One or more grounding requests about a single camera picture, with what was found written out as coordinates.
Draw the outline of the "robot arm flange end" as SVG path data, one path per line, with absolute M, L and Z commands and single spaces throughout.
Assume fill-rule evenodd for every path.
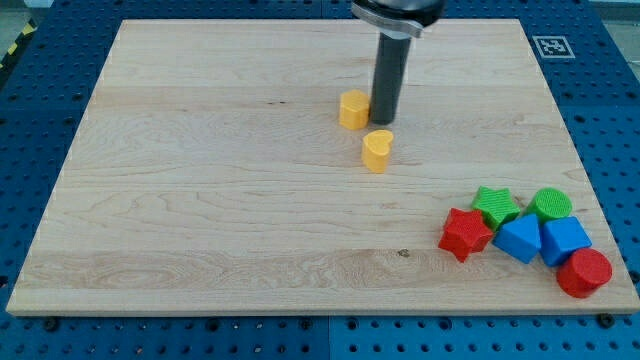
M 420 38 L 442 16 L 446 0 L 352 0 L 351 12 L 392 38 Z

